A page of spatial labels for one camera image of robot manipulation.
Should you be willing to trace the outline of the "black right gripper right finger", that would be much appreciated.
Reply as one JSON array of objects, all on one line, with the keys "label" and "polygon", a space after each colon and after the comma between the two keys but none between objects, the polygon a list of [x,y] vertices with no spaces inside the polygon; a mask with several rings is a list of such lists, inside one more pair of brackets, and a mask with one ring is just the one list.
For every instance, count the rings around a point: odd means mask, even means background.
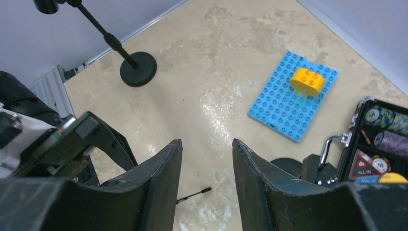
[{"label": "black right gripper right finger", "polygon": [[245,231],[405,231],[405,183],[342,182],[325,188],[297,178],[234,139],[232,158]]}]

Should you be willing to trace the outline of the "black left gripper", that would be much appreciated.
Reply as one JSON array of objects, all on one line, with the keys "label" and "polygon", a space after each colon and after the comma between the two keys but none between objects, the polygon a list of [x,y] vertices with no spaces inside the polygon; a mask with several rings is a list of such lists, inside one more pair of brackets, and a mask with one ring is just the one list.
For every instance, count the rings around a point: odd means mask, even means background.
[{"label": "black left gripper", "polygon": [[61,177],[98,186],[100,184],[90,153],[98,148],[123,170],[137,166],[126,138],[94,113],[88,111],[62,132],[59,139],[25,175],[14,177]]}]

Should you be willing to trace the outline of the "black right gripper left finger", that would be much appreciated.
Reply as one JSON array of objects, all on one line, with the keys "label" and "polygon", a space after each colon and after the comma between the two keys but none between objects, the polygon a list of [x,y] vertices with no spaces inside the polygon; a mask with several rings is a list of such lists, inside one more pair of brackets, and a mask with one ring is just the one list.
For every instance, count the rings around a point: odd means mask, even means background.
[{"label": "black right gripper left finger", "polygon": [[171,141],[131,170],[87,186],[62,178],[0,182],[3,231],[170,231],[182,163],[182,141]]}]

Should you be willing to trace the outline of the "black round-base mic stand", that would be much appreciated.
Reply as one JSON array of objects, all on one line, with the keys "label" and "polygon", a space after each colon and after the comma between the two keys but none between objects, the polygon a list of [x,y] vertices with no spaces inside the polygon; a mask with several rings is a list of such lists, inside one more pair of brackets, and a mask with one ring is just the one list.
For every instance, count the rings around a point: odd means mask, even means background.
[{"label": "black round-base mic stand", "polygon": [[288,157],[281,157],[271,161],[283,171],[316,185],[328,187],[338,181],[338,171],[330,163],[321,164],[320,156],[311,154],[302,162]]}]

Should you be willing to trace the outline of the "black tripod shock-mount stand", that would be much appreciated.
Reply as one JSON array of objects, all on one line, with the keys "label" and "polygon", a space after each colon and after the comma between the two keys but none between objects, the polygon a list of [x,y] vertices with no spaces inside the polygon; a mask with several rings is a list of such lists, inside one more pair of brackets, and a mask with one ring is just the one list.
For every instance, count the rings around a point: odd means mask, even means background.
[{"label": "black tripod shock-mount stand", "polygon": [[187,201],[189,198],[191,198],[191,197],[193,197],[193,196],[196,196],[196,195],[199,195],[199,194],[203,194],[203,193],[209,192],[209,191],[211,191],[211,190],[212,190],[211,187],[204,188],[204,189],[202,189],[202,190],[199,191],[199,192],[196,192],[196,193],[193,193],[193,194],[191,194],[191,195],[188,195],[188,196],[185,196],[185,197],[182,197],[182,198],[178,199],[178,200],[176,201],[176,204],[179,204],[179,203],[181,203],[181,202]]}]

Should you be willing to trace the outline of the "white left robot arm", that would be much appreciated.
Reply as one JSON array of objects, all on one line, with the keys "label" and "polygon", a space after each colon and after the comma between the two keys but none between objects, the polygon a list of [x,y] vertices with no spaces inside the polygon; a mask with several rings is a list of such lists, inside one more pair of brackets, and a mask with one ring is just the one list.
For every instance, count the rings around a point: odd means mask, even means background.
[{"label": "white left robot arm", "polygon": [[0,185],[22,178],[66,178],[98,185],[90,152],[123,170],[137,161],[126,138],[92,112],[61,117],[17,78],[0,74]]}]

